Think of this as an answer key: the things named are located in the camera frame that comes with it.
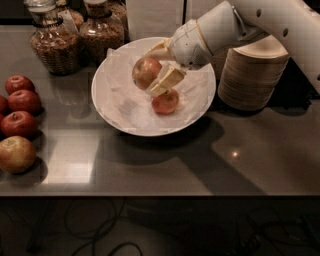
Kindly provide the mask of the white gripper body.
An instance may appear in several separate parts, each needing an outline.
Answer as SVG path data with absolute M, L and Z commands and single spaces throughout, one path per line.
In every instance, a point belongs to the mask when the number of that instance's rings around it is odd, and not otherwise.
M 196 20 L 190 20 L 176 30 L 169 48 L 175 61 L 189 69 L 199 69 L 212 58 Z

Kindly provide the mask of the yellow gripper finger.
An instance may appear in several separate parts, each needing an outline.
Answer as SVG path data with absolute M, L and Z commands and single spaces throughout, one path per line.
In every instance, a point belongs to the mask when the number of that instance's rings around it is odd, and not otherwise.
M 186 72 L 182 68 L 164 65 L 157 78 L 148 87 L 148 93 L 153 97 L 157 97 L 180 83 L 185 75 Z
M 170 44 L 171 44 L 171 39 L 164 38 L 158 43 L 156 43 L 154 46 L 152 46 L 149 50 L 147 50 L 144 53 L 144 57 L 154 58 L 159 61 L 161 60 L 172 61 L 175 59 L 175 57 L 171 51 Z

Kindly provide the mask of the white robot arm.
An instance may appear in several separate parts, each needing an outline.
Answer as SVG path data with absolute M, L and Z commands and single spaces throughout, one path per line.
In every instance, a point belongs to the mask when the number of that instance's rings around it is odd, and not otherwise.
M 275 37 L 320 91 L 320 15 L 302 0 L 228 0 L 179 27 L 145 55 L 165 60 L 147 92 L 159 96 L 224 49 Z

